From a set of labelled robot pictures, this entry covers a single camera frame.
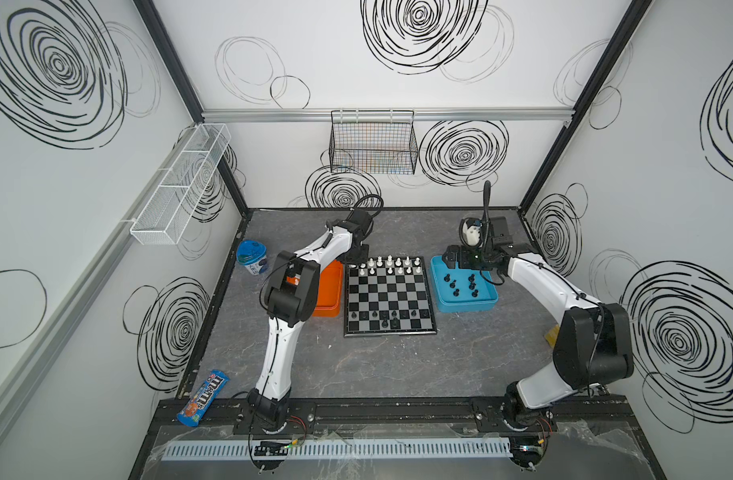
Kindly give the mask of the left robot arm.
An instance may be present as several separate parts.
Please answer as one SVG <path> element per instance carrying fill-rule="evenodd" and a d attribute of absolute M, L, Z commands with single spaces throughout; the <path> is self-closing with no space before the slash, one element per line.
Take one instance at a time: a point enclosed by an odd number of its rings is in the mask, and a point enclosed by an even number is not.
<path fill-rule="evenodd" d="M 346 218 L 328 224 L 311 244 L 276 256 L 260 296 L 260 306 L 268 313 L 268 346 L 260 378 L 248 394 L 252 414 L 264 428 L 281 430 L 288 418 L 294 352 L 302 326 L 316 310 L 322 272 L 334 261 L 366 259 L 369 246 L 364 240 L 373 225 L 373 214 L 354 207 Z"/>

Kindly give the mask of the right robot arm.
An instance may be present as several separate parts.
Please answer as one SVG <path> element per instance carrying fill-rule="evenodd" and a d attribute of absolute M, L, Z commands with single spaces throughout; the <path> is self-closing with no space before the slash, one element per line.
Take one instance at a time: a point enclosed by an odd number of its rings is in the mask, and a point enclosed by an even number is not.
<path fill-rule="evenodd" d="M 446 266 L 509 278 L 558 322 L 552 360 L 507 388 L 502 410 L 510 428 L 525 430 L 556 402 L 633 375 L 630 317 L 624 307 L 586 294 L 532 245 L 514 242 L 504 217 L 465 218 L 459 238 L 442 256 Z"/>

